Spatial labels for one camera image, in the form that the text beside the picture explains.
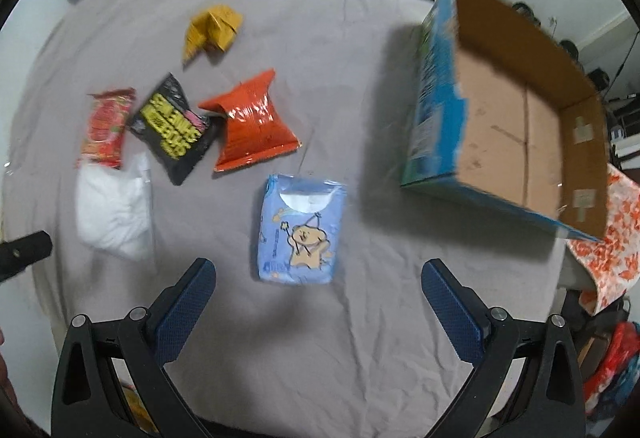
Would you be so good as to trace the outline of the white soft bag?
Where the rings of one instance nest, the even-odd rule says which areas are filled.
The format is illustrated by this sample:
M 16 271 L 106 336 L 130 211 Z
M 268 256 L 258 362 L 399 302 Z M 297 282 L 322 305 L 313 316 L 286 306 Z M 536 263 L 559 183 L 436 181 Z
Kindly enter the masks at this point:
M 82 160 L 75 195 L 76 227 L 88 247 L 131 262 L 153 256 L 152 188 L 148 157 L 138 153 L 128 169 Z

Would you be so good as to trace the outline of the blue cartoon tissue pack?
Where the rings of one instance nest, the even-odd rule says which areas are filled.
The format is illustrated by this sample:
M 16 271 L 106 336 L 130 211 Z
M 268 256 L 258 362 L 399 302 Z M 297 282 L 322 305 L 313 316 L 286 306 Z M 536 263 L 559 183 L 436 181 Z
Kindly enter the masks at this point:
M 344 185 L 273 174 L 260 212 L 257 272 L 262 281 L 328 284 L 334 276 Z

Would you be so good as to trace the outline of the red snack packet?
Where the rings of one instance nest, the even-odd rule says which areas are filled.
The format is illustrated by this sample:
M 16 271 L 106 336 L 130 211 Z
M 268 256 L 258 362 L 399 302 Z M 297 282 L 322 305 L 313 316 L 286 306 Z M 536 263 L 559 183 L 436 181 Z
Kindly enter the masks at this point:
M 89 117 L 76 166 L 88 162 L 120 169 L 126 124 L 136 90 L 122 88 L 90 97 Z

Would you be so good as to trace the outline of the black yellow wipes packet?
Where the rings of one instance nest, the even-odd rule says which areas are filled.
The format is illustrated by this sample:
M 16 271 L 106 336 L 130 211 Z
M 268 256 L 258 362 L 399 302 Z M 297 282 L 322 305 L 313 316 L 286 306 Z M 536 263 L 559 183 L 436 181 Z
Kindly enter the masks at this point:
M 218 136 L 221 122 L 194 111 L 168 73 L 131 114 L 129 132 L 149 147 L 174 186 L 181 186 Z

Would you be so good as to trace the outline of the orange snack bag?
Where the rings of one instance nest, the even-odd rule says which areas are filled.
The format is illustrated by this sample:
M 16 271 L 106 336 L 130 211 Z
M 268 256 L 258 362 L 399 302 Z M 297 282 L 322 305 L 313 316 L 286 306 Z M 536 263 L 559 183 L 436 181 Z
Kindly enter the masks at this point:
M 215 173 L 267 161 L 296 151 L 302 143 L 273 105 L 269 87 L 276 71 L 268 69 L 241 82 L 227 93 L 203 100 L 198 108 L 220 114 L 224 144 L 214 166 Z

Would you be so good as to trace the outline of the yellow snack packet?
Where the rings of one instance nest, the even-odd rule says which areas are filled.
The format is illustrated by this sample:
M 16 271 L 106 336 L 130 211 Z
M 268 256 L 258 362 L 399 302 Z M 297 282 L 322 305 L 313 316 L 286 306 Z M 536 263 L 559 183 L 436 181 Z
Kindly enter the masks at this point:
M 224 4 L 206 8 L 190 19 L 182 49 L 182 63 L 187 65 L 206 50 L 226 52 L 243 23 L 243 15 Z

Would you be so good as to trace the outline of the orange white floral cloth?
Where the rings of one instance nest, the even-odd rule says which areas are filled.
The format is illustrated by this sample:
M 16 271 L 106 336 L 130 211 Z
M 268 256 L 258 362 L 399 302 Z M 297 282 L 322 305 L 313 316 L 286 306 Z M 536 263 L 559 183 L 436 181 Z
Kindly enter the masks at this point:
M 599 242 L 570 240 L 567 247 L 593 281 L 580 288 L 578 303 L 599 314 L 639 281 L 639 185 L 608 165 L 608 222 Z

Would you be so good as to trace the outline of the open cardboard box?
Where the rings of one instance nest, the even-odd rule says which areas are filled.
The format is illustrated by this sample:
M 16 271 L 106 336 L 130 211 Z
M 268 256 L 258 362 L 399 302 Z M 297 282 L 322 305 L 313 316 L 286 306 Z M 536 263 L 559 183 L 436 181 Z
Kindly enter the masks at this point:
M 608 219 L 608 137 L 587 76 L 500 0 L 436 0 L 401 184 L 568 239 Z

